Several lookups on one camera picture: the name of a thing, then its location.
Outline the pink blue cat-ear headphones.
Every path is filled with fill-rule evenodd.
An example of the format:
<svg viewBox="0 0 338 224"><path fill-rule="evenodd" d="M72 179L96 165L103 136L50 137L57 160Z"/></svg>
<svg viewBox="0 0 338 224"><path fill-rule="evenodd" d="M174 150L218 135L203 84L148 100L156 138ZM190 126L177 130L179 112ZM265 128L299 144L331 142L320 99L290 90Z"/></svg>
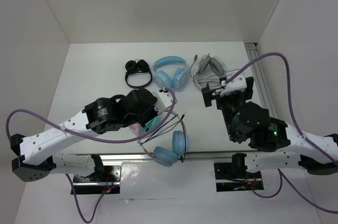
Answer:
<svg viewBox="0 0 338 224"><path fill-rule="evenodd" d="M174 111L171 113L165 111L160 115L163 115L162 121L147 133L142 134L140 132L141 127L144 127L141 124L133 124L129 126L129 129L137 137L141 137L137 141L137 144L142 148L144 153L156 155L160 151L170 150L180 156L181 159L174 161L174 163L161 161L159 157L156 157L156 163L165 167L171 167L177 162L184 162L185 154L189 150L190 140L184 123L185 115L179 115Z"/></svg>

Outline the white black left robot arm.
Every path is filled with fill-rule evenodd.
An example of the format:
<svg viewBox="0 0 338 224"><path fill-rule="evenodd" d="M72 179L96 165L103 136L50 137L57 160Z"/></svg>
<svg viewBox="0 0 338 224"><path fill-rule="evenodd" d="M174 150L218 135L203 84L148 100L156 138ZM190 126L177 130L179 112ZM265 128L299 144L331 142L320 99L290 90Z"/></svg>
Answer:
<svg viewBox="0 0 338 224"><path fill-rule="evenodd" d="M11 149L17 156L12 160L12 171L23 182L37 181L51 173L76 174L99 181L105 173L99 155L68 155L63 150L83 139L96 139L136 123L145 125L164 109L160 98L146 89L98 98L72 118L44 132L10 136Z"/></svg>

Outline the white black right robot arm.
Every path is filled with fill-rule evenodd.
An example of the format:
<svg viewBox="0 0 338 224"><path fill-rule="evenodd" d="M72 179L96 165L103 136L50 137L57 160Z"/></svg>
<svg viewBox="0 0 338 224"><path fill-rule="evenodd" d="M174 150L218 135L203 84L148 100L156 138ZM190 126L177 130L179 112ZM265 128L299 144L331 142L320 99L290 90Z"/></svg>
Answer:
<svg viewBox="0 0 338 224"><path fill-rule="evenodd" d="M295 126L270 116L268 109L251 101L252 77L220 87L202 89L204 104L216 103L222 112L229 139L248 141L253 154L235 153L230 171L237 178L272 169L302 169L311 175L337 173L337 134L300 133Z"/></svg>

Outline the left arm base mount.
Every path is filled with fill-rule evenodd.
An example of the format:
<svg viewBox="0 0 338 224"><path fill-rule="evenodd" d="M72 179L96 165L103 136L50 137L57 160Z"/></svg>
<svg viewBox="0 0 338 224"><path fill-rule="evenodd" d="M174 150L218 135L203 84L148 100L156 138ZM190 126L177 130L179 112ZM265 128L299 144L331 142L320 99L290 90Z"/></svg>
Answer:
<svg viewBox="0 0 338 224"><path fill-rule="evenodd" d="M94 180L74 175L72 182L78 195L120 194L122 162L104 164L104 173Z"/></svg>

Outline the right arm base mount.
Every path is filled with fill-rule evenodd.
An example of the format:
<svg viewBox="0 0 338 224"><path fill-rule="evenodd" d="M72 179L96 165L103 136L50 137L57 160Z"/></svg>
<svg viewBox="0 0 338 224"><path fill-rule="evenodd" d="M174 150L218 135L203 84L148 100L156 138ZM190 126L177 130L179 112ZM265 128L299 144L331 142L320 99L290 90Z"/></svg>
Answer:
<svg viewBox="0 0 338 224"><path fill-rule="evenodd" d="M235 175L230 163L214 163L215 184L217 192L264 190L261 172Z"/></svg>

